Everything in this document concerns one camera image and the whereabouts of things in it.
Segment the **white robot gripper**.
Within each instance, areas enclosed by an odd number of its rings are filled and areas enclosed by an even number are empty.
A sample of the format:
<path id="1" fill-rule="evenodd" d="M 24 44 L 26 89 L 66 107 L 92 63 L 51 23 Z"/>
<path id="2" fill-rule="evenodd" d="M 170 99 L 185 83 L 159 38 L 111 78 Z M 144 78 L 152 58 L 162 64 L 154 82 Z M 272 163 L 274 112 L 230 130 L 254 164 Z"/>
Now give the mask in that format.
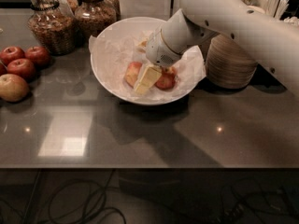
<path id="1" fill-rule="evenodd" d="M 134 85 L 137 94 L 145 94 L 158 81 L 162 75 L 160 66 L 170 67 L 181 59 L 180 54 L 176 54 L 166 45 L 160 28 L 149 36 L 146 57 L 153 64 L 147 63 L 142 66 Z"/>

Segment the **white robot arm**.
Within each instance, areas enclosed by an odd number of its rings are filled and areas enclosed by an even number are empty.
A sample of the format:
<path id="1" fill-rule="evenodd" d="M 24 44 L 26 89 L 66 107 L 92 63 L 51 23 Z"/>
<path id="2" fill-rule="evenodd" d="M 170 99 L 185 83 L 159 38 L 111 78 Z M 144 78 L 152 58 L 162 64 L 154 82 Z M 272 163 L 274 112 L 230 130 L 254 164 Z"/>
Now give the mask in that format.
<path id="1" fill-rule="evenodd" d="M 180 0 L 180 9 L 150 34 L 146 57 L 169 67 L 186 50 L 216 34 L 234 41 L 251 58 L 275 70 L 276 79 L 299 95 L 299 30 L 241 0 Z"/>

